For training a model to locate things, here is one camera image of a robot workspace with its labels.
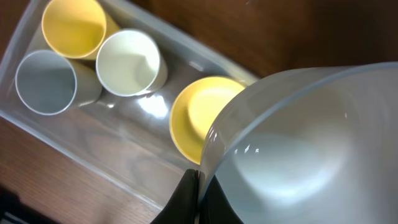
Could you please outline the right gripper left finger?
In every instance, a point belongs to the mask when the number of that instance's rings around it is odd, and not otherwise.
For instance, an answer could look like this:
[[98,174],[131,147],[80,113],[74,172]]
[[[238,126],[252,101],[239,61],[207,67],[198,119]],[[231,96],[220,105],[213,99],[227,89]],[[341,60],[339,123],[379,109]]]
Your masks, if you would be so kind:
[[198,183],[198,171],[187,169],[170,200],[151,224],[194,224]]

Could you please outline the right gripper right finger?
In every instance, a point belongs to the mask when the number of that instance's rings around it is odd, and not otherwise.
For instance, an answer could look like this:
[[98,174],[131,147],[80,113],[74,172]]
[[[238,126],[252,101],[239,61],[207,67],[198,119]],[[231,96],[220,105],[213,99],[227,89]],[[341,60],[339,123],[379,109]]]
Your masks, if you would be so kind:
[[243,224],[214,176],[200,206],[199,224]]

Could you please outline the yellow plastic bowl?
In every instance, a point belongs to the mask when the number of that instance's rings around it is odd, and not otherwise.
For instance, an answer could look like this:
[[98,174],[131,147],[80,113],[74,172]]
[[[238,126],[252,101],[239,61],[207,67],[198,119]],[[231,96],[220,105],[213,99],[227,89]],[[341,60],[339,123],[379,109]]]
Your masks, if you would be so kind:
[[227,77],[206,77],[184,88],[169,118],[172,140],[189,161],[200,164],[206,135],[221,110],[245,86]]

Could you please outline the white plastic bowl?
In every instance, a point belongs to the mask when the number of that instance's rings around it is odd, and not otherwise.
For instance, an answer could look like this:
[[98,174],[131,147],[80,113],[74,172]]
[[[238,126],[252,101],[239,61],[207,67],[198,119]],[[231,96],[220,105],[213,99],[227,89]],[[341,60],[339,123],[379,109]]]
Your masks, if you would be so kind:
[[215,119],[199,199],[216,179],[244,223],[397,222],[397,63],[288,70]]

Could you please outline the white plastic cup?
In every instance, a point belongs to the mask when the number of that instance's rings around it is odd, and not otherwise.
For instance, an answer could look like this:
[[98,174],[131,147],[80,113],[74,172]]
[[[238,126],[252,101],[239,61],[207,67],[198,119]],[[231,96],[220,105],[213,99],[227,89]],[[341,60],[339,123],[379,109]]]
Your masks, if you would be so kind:
[[103,42],[96,58],[96,74],[105,90],[130,97],[161,89],[167,81],[168,68],[149,34],[124,29]]

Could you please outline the grey plastic cup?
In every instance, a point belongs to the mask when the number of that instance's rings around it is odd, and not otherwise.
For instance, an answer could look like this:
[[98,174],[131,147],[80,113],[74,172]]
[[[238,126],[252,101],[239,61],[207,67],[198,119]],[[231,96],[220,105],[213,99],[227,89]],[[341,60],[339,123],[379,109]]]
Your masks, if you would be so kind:
[[102,85],[91,68],[51,50],[36,50],[20,62],[16,91],[30,110],[52,116],[95,102]]

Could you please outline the yellow plastic cup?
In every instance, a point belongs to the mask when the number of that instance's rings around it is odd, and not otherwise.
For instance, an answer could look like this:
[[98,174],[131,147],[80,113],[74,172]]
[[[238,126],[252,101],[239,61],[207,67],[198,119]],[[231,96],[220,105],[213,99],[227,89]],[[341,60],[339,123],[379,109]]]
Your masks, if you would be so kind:
[[95,60],[103,42],[119,30],[96,0],[51,0],[41,20],[47,44],[71,59]]

